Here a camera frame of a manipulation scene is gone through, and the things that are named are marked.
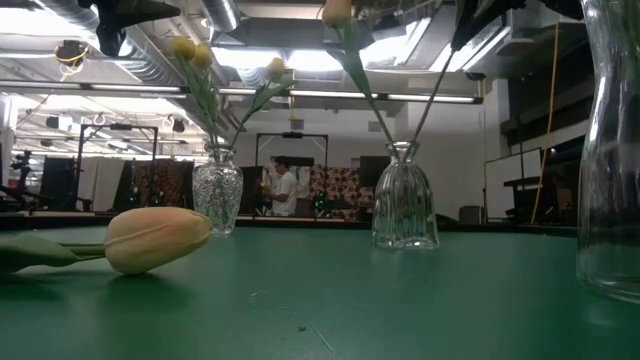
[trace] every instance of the patterned backdrop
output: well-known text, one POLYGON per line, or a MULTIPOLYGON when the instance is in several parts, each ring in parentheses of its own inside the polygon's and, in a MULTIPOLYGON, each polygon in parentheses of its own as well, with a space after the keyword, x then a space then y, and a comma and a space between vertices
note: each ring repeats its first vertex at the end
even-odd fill
POLYGON ((326 170, 325 175, 322 165, 315 165, 311 169, 310 193, 312 196, 322 193, 326 177, 326 191, 329 200, 345 201, 353 207, 352 209, 332 210, 331 214, 347 221, 355 221, 359 205, 373 202, 373 188, 360 187, 359 169, 329 167, 326 170))

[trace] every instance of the glass vase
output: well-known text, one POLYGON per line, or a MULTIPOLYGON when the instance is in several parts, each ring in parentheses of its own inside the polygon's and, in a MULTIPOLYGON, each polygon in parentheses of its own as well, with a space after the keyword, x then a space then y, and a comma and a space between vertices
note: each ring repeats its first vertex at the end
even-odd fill
POLYGON ((242 170, 233 165, 235 149, 227 145, 208 146, 209 160, 193 169, 193 204, 208 216, 214 235, 233 231, 242 198, 242 170))
POLYGON ((582 5, 597 85, 580 171, 577 276, 640 303, 640 2, 582 5))
POLYGON ((440 244, 431 186, 414 162, 419 144, 411 144, 387 145, 391 164, 374 194, 372 241, 379 247, 434 249, 440 244))

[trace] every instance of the tulip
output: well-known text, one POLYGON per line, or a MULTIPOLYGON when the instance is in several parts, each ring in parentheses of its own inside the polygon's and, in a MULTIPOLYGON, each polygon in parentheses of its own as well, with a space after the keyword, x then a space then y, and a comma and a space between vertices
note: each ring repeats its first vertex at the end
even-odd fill
POLYGON ((327 0, 322 12, 322 23, 328 27, 341 27, 351 22, 351 0, 327 0))
POLYGON ((193 41, 187 39, 184 36, 176 36, 173 38, 173 53, 175 56, 180 56, 187 61, 193 59, 196 53, 196 46, 193 41))
POLYGON ((193 57, 193 65, 200 70, 208 69, 213 63, 211 49, 208 44, 200 43, 196 46, 196 53, 193 57))
POLYGON ((284 74, 284 62, 280 58, 273 58, 267 65, 267 80, 278 81, 284 74))
POLYGON ((134 209, 111 220, 105 254, 116 271, 141 274, 190 254, 210 234, 211 220, 191 210, 134 209))

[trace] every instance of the wall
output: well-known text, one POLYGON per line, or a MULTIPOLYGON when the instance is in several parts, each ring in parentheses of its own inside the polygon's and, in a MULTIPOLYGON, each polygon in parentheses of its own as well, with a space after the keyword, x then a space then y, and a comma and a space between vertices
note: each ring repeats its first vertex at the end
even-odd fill
MULTIPOLYGON (((553 147, 558 144, 562 144, 563 142, 575 139, 580 136, 584 136, 587 133, 587 128, 589 127, 589 120, 582 121, 580 123, 567 126, 562 129, 558 129, 551 134, 549 134, 549 147, 553 147)), ((539 136, 537 138, 527 140, 522 143, 522 149, 524 151, 532 150, 536 148, 544 149, 546 144, 546 135, 539 136)), ((511 147, 511 153, 517 154, 520 153, 520 145, 514 145, 511 147)))

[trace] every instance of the scratch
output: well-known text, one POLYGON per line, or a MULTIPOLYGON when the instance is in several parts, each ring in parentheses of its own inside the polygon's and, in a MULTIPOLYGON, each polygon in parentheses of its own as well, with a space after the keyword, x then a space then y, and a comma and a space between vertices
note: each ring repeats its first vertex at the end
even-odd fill
POLYGON ((268 293, 270 293, 271 290, 260 290, 260 291, 256 291, 253 294, 249 295, 249 299, 251 300, 255 300, 263 295, 267 295, 268 293))
POLYGON ((331 350, 332 353, 335 353, 335 351, 333 350, 333 348, 331 347, 331 345, 329 344, 329 342, 324 338, 324 336, 322 336, 322 334, 320 333, 320 331, 318 331, 318 329, 316 329, 315 326, 313 326, 313 324, 311 324, 311 328, 313 329, 313 331, 316 332, 316 334, 318 334, 318 336, 320 337, 320 340, 322 340, 322 342, 324 343, 324 345, 331 350))

